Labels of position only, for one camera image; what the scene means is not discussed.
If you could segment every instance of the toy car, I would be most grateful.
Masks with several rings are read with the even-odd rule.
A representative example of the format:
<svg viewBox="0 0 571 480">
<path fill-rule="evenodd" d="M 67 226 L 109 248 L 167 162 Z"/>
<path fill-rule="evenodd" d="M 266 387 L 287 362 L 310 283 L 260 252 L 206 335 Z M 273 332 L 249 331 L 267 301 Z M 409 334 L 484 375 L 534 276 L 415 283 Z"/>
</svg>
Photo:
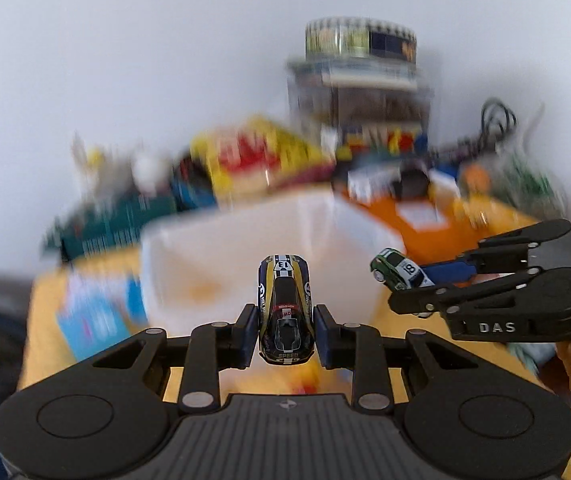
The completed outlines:
<svg viewBox="0 0 571 480">
<path fill-rule="evenodd" d="M 259 355 L 273 365 L 306 362 L 314 353 L 308 264 L 268 256 L 258 268 Z"/>
<path fill-rule="evenodd" d="M 386 248 L 374 256 L 370 270 L 377 282 L 393 291 L 434 285 L 421 267 L 395 249 Z"/>
</svg>

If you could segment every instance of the white paper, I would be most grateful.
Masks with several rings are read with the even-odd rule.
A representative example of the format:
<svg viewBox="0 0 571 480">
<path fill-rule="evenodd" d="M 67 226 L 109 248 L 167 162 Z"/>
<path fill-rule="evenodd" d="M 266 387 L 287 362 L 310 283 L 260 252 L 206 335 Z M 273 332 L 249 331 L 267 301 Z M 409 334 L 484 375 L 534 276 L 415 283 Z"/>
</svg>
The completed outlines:
<svg viewBox="0 0 571 480">
<path fill-rule="evenodd" d="M 443 214 L 429 203 L 399 203 L 397 215 L 403 218 L 416 231 L 434 231 L 447 227 Z"/>
</svg>

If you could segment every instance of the white plastic bin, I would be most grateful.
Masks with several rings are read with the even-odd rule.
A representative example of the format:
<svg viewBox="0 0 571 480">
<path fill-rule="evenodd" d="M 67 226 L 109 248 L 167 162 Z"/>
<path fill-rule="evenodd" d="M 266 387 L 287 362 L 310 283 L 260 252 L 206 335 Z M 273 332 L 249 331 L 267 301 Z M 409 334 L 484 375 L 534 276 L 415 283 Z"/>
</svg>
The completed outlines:
<svg viewBox="0 0 571 480">
<path fill-rule="evenodd" d="M 148 320 L 172 336 L 233 322 L 246 303 L 256 304 L 261 260 L 299 254 L 310 267 L 313 304 L 326 304 L 339 323 L 368 323 L 382 287 L 369 264 L 384 247 L 405 250 L 396 231 L 329 189 L 161 219 L 142 234 Z"/>
</svg>

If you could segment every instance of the black and yellow toy car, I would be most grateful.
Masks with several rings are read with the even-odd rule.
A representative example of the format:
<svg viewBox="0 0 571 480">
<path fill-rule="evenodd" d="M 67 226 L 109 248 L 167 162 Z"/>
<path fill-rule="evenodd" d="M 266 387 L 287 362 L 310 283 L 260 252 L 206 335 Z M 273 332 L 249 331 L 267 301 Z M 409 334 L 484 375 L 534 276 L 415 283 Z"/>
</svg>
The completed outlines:
<svg viewBox="0 0 571 480">
<path fill-rule="evenodd" d="M 261 357 L 273 365 L 306 362 L 314 353 L 312 297 L 307 262 L 300 256 L 268 256 L 258 268 Z"/>
</svg>

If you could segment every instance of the car windshield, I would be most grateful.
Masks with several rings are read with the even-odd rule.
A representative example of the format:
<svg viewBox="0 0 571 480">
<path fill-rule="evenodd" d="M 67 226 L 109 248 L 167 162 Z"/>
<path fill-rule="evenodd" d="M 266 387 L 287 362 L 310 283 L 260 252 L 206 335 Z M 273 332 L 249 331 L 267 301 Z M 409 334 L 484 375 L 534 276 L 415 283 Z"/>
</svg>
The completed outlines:
<svg viewBox="0 0 571 480">
<path fill-rule="evenodd" d="M 396 267 L 403 260 L 405 260 L 405 256 L 403 256 L 403 254 L 397 253 L 396 251 L 392 251 L 392 253 L 388 254 L 385 259 L 387 263 L 389 263 L 392 267 Z"/>
<path fill-rule="evenodd" d="M 417 288 L 418 286 L 421 286 L 423 280 L 425 280 L 425 274 L 423 274 L 421 270 L 418 270 L 417 274 L 409 279 L 409 285 L 412 288 Z"/>
<path fill-rule="evenodd" d="M 274 279 L 272 305 L 282 304 L 301 305 L 299 294 L 296 290 L 296 282 L 291 276 L 279 276 Z"/>
</svg>

